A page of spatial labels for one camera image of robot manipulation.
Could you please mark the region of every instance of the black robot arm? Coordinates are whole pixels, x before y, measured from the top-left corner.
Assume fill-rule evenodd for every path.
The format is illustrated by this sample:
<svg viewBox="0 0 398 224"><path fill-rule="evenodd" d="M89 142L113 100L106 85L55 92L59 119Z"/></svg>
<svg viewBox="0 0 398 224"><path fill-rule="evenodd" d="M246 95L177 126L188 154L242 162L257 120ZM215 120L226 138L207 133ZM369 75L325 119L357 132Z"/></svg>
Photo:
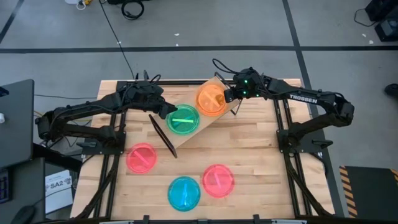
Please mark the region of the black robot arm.
<svg viewBox="0 0 398 224"><path fill-rule="evenodd" d="M87 101L80 105L56 108L35 120L39 137L45 141L54 141L62 136L73 136L93 138L105 144L117 143L116 133L112 126L91 128L67 123L101 113L122 113L127 109L151 111L165 119L167 114L176 111L177 108L166 102L162 93L161 87L145 79L124 86L115 93L106 95L97 101Z"/></svg>
<svg viewBox="0 0 398 224"><path fill-rule="evenodd" d="M300 140L308 133L323 129L328 126L343 127L351 124L354 116L354 106L340 93L308 90L302 87L291 86L283 80L260 75L255 69L247 68L241 72L235 72L228 68L224 72L233 73L235 86L224 91L227 103L235 99L242 100L252 97L263 97L265 100L297 100L321 106L326 113L304 123L293 123L289 128L287 143L290 146L298 146Z"/></svg>

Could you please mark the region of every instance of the yellow black striped tape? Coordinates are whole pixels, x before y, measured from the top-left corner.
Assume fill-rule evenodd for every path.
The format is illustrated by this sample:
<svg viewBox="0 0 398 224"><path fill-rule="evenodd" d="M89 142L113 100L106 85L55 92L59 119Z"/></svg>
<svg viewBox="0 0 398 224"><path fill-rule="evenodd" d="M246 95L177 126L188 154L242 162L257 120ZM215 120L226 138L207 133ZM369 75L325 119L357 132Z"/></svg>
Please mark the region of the yellow black striped tape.
<svg viewBox="0 0 398 224"><path fill-rule="evenodd" d="M346 196L349 217L356 218L358 213L355 207L353 189L351 188L351 183L349 182L348 172L345 166L340 166L340 176L341 182L343 183L344 194Z"/></svg>
<svg viewBox="0 0 398 224"><path fill-rule="evenodd" d="M396 178L396 182L398 185L398 171L391 169L391 172L394 174L394 177Z"/></svg>

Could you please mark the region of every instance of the wooden table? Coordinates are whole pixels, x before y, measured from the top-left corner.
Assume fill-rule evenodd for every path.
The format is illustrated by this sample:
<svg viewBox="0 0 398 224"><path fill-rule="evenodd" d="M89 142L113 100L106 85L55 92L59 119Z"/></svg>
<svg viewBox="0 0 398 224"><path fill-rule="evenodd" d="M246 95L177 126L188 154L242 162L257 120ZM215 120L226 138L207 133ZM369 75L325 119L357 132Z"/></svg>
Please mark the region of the wooden table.
<svg viewBox="0 0 398 224"><path fill-rule="evenodd" d="M285 81L290 85L301 85L299 79ZM116 83L116 80L102 81L98 99L113 93ZM197 87L165 85L162 86L163 96L167 102L174 103ZM310 119L306 103L289 101L289 104L293 121ZM285 115L282 114L282 117L287 127ZM93 118L92 126L109 125L109 119L110 115L97 115ZM243 100L236 116L227 113L177 148L178 159L173 157L155 132L148 113L129 110L126 125L126 152L139 142L148 142L154 146L158 158L148 174L137 175L127 168L126 153L121 156L112 220L142 220L143 215L150 215L151 220L252 219L254 214L259 214L260 218L294 217L284 159L278 149L275 133L277 121L272 100ZM301 158L308 188L324 208L333 213L322 163L308 154L302 154ZM71 217L79 214L96 192L102 161L103 156L98 155L82 167ZM227 165L234 174L235 187L226 198L210 197L203 190L201 177L212 164ZM189 212L176 211L167 200L170 183L182 175L194 178L201 187L200 202ZM297 195L303 214L299 190ZM101 207L102 215L107 198L106 192Z"/></svg>

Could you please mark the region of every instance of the orange bowl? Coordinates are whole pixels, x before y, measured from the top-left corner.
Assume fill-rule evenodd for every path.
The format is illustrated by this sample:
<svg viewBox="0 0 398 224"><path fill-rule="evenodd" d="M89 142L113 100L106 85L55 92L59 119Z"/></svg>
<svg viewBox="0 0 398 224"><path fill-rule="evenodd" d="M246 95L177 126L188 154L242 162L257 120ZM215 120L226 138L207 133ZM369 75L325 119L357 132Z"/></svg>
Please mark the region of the orange bowl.
<svg viewBox="0 0 398 224"><path fill-rule="evenodd" d="M214 84L203 85L197 93L197 110L207 116L218 116L225 112L227 105L224 88Z"/></svg>

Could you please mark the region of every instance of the concrete floor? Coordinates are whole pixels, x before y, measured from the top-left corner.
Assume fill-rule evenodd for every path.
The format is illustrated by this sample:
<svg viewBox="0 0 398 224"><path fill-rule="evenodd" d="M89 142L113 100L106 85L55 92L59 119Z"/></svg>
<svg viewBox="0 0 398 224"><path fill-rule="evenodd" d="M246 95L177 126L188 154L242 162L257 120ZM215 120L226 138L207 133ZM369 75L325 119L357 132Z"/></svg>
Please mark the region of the concrete floor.
<svg viewBox="0 0 398 224"><path fill-rule="evenodd" d="M354 11L368 2L289 0L300 45L397 45L380 42L373 27L362 27L353 21ZM144 4L145 13L137 21L125 20L117 6L104 5L123 47L294 46L283 1L152 0ZM0 1L0 29L16 5L15 0ZM358 20L370 23L364 12L358 14ZM25 0L1 37L1 84L32 78L37 94L93 97L101 80L131 78L119 52L62 53L65 49L118 47L98 1L78 11L63 0ZM39 49L44 53L6 54L4 49ZM46 53L46 49L59 49L61 53ZM386 85L397 82L397 51L318 49L303 52L305 64L301 65L294 48L138 50L126 53L126 57L134 72L146 69L152 76L161 73L163 79L209 78L216 70L212 58L235 70L253 66L276 78L305 80L302 75L307 74L300 72L300 66L306 66L314 89L341 92L356 107L351 126L325 129L326 138L335 142L329 150L336 178L340 179L340 165L398 169L398 138L394 131L398 102L383 93ZM35 110L45 112L83 101L35 97ZM35 142L39 142L37 133ZM64 141L57 147L63 153L77 149L70 149ZM340 183L338 189L344 199ZM347 215L346 205L343 208Z"/></svg>

